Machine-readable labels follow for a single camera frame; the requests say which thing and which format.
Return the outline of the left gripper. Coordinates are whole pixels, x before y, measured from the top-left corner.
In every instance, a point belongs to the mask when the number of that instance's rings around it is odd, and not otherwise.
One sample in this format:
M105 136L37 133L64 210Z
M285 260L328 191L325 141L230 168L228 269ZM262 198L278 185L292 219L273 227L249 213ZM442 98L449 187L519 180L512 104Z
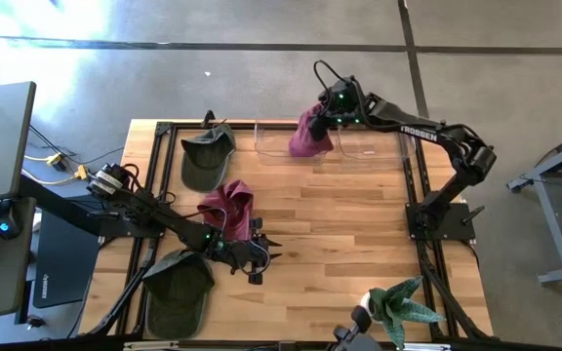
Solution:
M260 286L263 284L263 273L267 270L267 261L272 260L280 253L269 253L267 247L281 247L267 238L262 232L263 220L261 217L251 218L247 229L250 237L248 240L229 238L224 228L222 235L228 244L232 272L241 271L248 277L248 283Z

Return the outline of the maroon baseball cap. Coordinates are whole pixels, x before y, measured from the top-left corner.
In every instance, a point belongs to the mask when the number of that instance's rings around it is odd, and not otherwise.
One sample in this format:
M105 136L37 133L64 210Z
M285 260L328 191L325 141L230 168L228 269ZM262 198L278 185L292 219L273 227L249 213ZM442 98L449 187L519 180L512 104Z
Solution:
M207 194L197 210L206 223L223 230L228 241L249 241L254 194L243 180L226 183Z
M321 140L315 140L309 130L309 123L321 112L322 108L323 106L320 103L316 103L301 114L297 129L288 143L291 156L313 157L334 149L328 136Z

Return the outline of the dark green baseball cap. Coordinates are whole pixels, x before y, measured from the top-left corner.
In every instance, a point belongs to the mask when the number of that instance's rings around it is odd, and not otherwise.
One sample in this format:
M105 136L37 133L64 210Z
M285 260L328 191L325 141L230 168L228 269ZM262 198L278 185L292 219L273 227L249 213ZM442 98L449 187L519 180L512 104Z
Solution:
M190 250L164 255L143 276L146 331L158 339L188 339L199 333L215 285L206 258Z
M190 190L209 193L222 184L236 142L231 127L220 124L193 138L182 139L181 148L182 183Z

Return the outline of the clear plastic bin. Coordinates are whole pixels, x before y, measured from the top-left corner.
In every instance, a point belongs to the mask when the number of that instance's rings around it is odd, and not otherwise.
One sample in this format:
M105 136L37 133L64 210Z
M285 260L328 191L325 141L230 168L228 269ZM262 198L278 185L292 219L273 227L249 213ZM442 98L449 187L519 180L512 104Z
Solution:
M333 134L332 150L318 151L313 156L294 156L290 152L290 141L297 129L297 121L257 120L254 125L254 149L259 159L270 166L320 166L343 159L339 139Z
M377 132L360 125L337 127L336 137L341 165L361 172L398 169L416 151L410 136Z

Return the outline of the white plant pot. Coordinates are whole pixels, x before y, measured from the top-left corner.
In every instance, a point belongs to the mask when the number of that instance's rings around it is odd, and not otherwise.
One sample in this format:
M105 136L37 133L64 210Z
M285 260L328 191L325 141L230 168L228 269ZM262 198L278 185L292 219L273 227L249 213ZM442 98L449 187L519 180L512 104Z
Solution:
M360 305L368 312L372 321L378 325L382 324L381 320L377 320L374 314L374 302L371 300L371 295L366 292L360 300Z

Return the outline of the green snake plant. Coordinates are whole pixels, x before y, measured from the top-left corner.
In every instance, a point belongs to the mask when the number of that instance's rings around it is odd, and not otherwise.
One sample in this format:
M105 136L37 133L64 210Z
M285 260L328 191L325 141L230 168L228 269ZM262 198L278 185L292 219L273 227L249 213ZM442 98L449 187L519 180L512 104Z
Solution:
M415 277L388 289L369 290L369 303L372 305L370 313L375 321L382 323L385 332L398 349L404 347L405 321L431 324L445 320L433 309L412 300L421 283L422 277Z

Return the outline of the black laptop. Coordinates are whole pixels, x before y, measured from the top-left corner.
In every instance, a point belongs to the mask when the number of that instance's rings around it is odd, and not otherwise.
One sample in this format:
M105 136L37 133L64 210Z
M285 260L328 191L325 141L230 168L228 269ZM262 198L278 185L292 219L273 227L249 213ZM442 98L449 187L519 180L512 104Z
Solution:
M33 306L82 301L94 271L99 239L43 212L39 232Z

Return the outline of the black desk support beam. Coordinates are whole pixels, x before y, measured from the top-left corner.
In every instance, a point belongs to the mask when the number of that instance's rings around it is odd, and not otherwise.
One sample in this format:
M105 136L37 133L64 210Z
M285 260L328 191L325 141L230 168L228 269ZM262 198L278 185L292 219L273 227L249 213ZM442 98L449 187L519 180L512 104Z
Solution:
M20 177L18 194L20 197L33 198L38 208L73 226L97 237L107 237L107 227L103 226L98 219L88 217L88 211L62 198L26 175Z

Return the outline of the black computer mouse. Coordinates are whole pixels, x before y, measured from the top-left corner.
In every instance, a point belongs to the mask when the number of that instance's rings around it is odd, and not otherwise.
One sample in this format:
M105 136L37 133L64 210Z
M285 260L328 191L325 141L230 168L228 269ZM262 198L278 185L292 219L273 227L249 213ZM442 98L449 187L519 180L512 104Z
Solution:
M12 240L20 235L20 221L10 204L0 206L0 237L3 240Z

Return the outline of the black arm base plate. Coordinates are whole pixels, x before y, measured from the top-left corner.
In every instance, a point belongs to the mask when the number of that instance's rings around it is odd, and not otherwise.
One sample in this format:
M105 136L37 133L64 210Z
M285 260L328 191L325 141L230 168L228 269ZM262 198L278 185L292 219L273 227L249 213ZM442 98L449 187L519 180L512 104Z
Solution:
M104 237L159 238L165 227L150 214L133 210L123 204L102 203L99 214L100 234Z
M484 206L472 210L466 203L451 203L437 210L408 203L405 213L409 237L415 241L474 240L472 221L484 210Z

